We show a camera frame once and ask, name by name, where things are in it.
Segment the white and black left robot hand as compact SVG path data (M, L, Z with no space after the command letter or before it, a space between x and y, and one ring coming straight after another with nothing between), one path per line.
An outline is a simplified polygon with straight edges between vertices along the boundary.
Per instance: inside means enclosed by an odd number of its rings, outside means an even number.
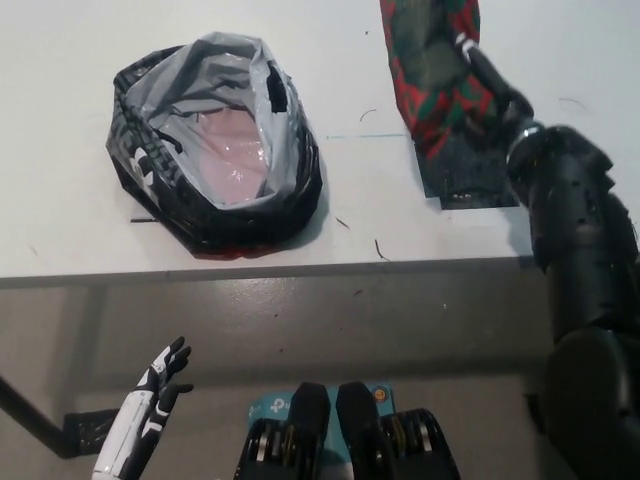
M179 337L144 371L122 403L93 468L93 480L138 480L146 468L178 397L193 390L172 377L189 363L191 348Z

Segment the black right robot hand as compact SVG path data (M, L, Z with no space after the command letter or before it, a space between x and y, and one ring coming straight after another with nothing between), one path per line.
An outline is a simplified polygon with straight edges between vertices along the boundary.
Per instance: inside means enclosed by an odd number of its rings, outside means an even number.
M496 118L490 129L490 143L507 155L512 146L526 136L527 130L539 129L534 109L529 100L504 79L475 40L458 33L454 45L471 73L493 97Z

